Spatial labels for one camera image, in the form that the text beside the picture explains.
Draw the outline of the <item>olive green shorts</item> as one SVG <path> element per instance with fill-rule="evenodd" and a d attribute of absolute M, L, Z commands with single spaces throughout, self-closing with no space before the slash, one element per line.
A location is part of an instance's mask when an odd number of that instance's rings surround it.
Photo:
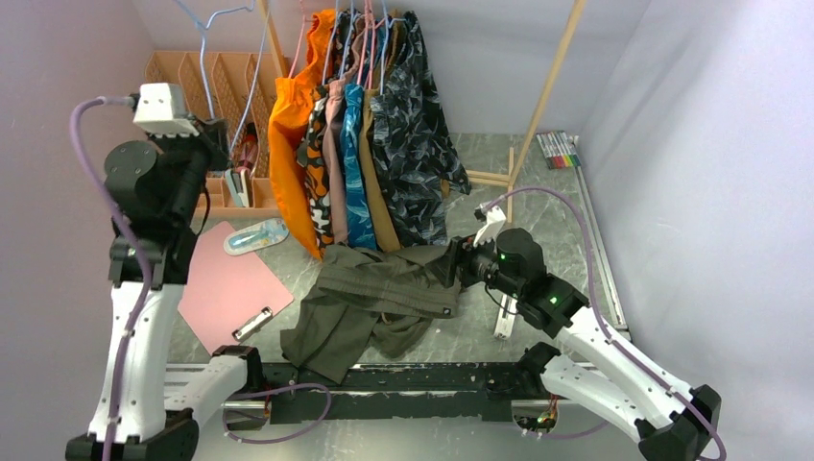
<path fill-rule="evenodd" d="M 413 348 L 435 319 L 458 314 L 462 284 L 436 271 L 443 246 L 390 253 L 332 245 L 299 305 L 294 328 L 280 333 L 283 357 L 335 383 L 374 347 L 388 358 Z"/>

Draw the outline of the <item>blue wire hanger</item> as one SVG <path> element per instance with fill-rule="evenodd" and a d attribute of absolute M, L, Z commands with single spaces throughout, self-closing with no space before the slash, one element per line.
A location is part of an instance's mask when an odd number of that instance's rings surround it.
<path fill-rule="evenodd" d="M 218 11 L 213 12 L 209 18 L 203 22 L 201 21 L 193 11 L 183 2 L 183 1 L 176 1 L 176 4 L 180 7 L 180 9 L 193 21 L 196 30 L 200 35 L 200 50 L 199 50 L 199 70 L 201 72 L 202 77 L 202 85 L 203 85 L 203 92 L 206 101 L 206 107 L 208 111 L 208 115 L 211 119 L 215 118 L 215 105 L 212 96 L 212 89 L 210 87 L 208 74 L 206 71 L 205 66 L 205 54 L 207 52 L 207 35 L 208 31 L 214 25 L 214 22 L 220 17 L 228 14 L 233 14 L 237 12 L 254 12 L 258 6 L 261 7 L 262 10 L 265 9 L 265 6 L 262 2 L 258 1 L 251 1 L 248 5 L 242 5 L 239 7 L 229 8 L 229 9 L 221 9 Z M 264 32 L 261 36 L 259 42 L 259 52 L 260 56 L 257 60 L 257 64 L 255 65 L 255 70 L 252 74 L 251 84 L 248 86 L 249 92 L 246 97 L 245 106 L 243 112 L 241 113 L 241 117 L 239 119 L 238 124 L 235 128 L 234 134 L 228 134 L 227 140 L 229 141 L 229 149 L 228 151 L 231 153 L 237 147 L 237 144 L 240 141 L 239 135 L 243 133 L 244 126 L 246 125 L 249 112 L 251 110 L 251 101 L 253 98 L 253 94 L 255 93 L 255 89 L 257 88 L 257 82 L 259 80 L 259 71 L 260 71 L 260 64 L 262 62 L 262 55 L 265 51 L 265 44 L 267 40 L 267 33 Z"/>

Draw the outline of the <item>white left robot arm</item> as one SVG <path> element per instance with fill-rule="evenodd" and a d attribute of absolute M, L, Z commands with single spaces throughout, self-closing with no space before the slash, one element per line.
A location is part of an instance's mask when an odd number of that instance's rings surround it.
<path fill-rule="evenodd" d="M 177 133 L 112 149 L 103 189 L 112 205 L 109 249 L 113 325 L 103 390 L 68 460 L 189 460 L 201 427 L 237 395 L 262 393 L 254 347 L 222 346 L 173 394 L 165 391 L 170 323 L 199 236 L 191 220 L 207 173 L 227 166 L 227 122 L 183 117 Z"/>

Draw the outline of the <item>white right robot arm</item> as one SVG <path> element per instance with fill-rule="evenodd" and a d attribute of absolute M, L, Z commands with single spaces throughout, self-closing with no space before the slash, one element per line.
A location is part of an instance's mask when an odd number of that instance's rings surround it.
<path fill-rule="evenodd" d="M 624 432 L 647 460 L 699 460 L 709 443 L 721 443 L 721 396 L 672 375 L 613 329 L 579 289 L 546 268 L 528 231 L 504 230 L 491 241 L 456 237 L 437 273 L 445 285 L 481 283 L 506 295 L 517 316 L 548 337 L 517 363 L 526 396 L 548 392 L 580 404 Z"/>

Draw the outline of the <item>dark leaf-print shorts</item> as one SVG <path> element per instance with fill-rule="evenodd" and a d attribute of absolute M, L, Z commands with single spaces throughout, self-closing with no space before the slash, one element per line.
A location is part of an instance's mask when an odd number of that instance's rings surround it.
<path fill-rule="evenodd" d="M 408 11 L 395 25 L 403 40 L 382 91 L 371 99 L 377 176 L 400 244 L 444 245 L 443 183 L 466 195 L 471 183 L 450 136 L 419 18 Z"/>

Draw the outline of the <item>orange hanging shorts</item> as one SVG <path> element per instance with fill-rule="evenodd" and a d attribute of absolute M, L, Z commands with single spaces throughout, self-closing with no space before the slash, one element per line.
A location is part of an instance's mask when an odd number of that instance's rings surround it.
<path fill-rule="evenodd" d="M 291 236 L 316 258 L 322 255 L 306 198 L 306 169 L 298 164 L 297 153 L 314 108 L 315 89 L 322 81 L 335 18 L 333 9 L 312 15 L 305 35 L 306 64 L 295 76 L 275 80 L 276 101 L 267 130 L 270 181 L 280 215 Z"/>

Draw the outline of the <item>black orange patterned shorts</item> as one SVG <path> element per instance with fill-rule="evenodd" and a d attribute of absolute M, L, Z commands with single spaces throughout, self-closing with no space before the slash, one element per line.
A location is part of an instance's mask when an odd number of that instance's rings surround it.
<path fill-rule="evenodd" d="M 332 51 L 335 32 L 335 10 L 322 10 L 312 15 L 313 23 L 306 35 L 307 65 L 298 78 L 305 83 L 305 95 L 310 103 L 306 132 L 304 135 L 305 154 L 300 157 L 305 171 L 304 185 L 309 206 L 311 225 L 316 235 L 316 248 L 319 256 L 324 249 L 334 243 L 331 227 L 331 205 L 329 197 L 329 177 L 323 158 L 323 135 L 326 128 L 325 103 L 326 87 L 323 72 L 330 70 L 329 53 Z"/>

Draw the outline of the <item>blue patterned shorts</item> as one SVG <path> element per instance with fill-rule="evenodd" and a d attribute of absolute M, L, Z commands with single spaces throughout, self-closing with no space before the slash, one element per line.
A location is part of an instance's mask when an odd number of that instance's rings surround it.
<path fill-rule="evenodd" d="M 369 47 L 369 36 L 369 32 L 362 31 L 353 44 L 353 50 L 358 51 L 358 56 L 354 59 L 357 69 L 351 73 L 351 81 L 344 86 L 346 109 L 340 131 L 340 148 L 345 171 L 348 245 L 376 250 L 373 222 L 359 158 L 363 101 L 360 75 L 365 76 L 363 65 Z"/>

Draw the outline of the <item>pink hanging shorts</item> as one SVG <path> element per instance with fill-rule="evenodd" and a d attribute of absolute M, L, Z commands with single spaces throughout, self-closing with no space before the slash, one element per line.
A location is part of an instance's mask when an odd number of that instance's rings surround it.
<path fill-rule="evenodd" d="M 340 117 L 345 107 L 345 85 L 350 77 L 358 70 L 358 58 L 362 42 L 359 32 L 363 28 L 363 21 L 359 15 L 351 17 L 351 13 L 344 13 L 341 17 L 340 30 L 335 40 L 336 62 L 339 64 L 337 78 L 327 86 L 328 96 L 325 105 L 327 122 L 323 137 L 323 157 L 326 161 L 329 178 L 329 201 L 331 227 L 334 242 L 345 244 L 348 241 L 347 199 L 344 164 L 340 155 L 339 134 L 341 130 Z"/>

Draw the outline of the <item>brown hanging shorts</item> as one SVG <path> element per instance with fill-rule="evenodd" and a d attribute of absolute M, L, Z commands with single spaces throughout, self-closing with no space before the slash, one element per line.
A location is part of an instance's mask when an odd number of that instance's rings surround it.
<path fill-rule="evenodd" d="M 378 89 L 378 84 L 374 84 L 373 80 L 375 77 L 382 77 L 382 75 L 382 70 L 371 69 L 368 80 L 363 86 L 359 159 L 375 242 L 379 250 L 388 253 L 401 249 L 401 244 L 382 192 L 373 158 L 374 118 L 371 110 L 371 99 Z"/>

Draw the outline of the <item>white stapler on table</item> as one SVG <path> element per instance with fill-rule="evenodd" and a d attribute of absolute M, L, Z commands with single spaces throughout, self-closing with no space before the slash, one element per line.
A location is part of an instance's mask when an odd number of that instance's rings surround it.
<path fill-rule="evenodd" d="M 507 340 L 512 336 L 516 315 L 516 299 L 503 295 L 498 303 L 498 314 L 493 331 L 496 339 Z"/>

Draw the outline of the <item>peach desk organizer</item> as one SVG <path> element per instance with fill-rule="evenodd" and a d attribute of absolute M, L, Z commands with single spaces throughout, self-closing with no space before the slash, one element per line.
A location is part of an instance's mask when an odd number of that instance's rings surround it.
<path fill-rule="evenodd" d="M 208 211 L 223 219 L 278 217 L 269 179 L 267 138 L 276 100 L 275 59 L 268 53 L 208 52 L 200 66 L 199 57 L 192 51 L 155 51 L 146 63 L 145 81 L 177 84 L 195 115 L 204 118 L 213 110 L 226 119 L 228 139 L 235 143 L 232 159 L 237 161 L 252 149 L 253 169 L 246 179 L 247 206 L 235 202 L 226 179 L 211 176 L 206 180 L 211 204 L 201 197 L 196 214 L 203 216 Z"/>

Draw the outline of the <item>blue correction tape package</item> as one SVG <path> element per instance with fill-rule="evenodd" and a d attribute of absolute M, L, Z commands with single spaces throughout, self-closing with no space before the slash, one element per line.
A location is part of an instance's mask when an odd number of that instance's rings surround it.
<path fill-rule="evenodd" d="M 290 231 L 281 218 L 270 218 L 234 231 L 225 238 L 223 248 L 228 255 L 245 255 L 277 245 L 289 235 Z"/>

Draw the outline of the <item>pink clipboard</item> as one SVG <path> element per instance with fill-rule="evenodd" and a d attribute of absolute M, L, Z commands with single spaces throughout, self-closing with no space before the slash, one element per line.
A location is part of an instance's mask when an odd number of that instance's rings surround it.
<path fill-rule="evenodd" d="M 199 237 L 179 313 L 204 349 L 213 353 L 236 345 L 233 332 L 269 308 L 280 313 L 294 300 L 258 254 L 229 255 L 224 249 L 235 233 L 220 222 Z"/>

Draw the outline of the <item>set of coloured markers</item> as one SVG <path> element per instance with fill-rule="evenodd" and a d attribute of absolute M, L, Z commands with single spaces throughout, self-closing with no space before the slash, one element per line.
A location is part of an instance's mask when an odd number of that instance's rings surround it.
<path fill-rule="evenodd" d="M 565 131 L 552 131 L 536 135 L 547 167 L 550 170 L 578 168 L 582 165 L 578 153 L 577 135 Z"/>

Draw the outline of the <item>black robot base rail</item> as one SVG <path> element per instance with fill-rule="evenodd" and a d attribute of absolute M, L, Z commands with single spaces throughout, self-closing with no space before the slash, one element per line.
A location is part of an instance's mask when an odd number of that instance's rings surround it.
<path fill-rule="evenodd" d="M 294 424 L 325 415 L 332 420 L 390 420 L 477 417 L 510 422 L 529 409 L 544 410 L 550 394 L 514 362 L 424 362 L 361 364 L 337 384 L 310 370 L 266 362 L 272 388 L 316 383 L 324 391 L 286 391 L 271 398 L 271 423 Z"/>

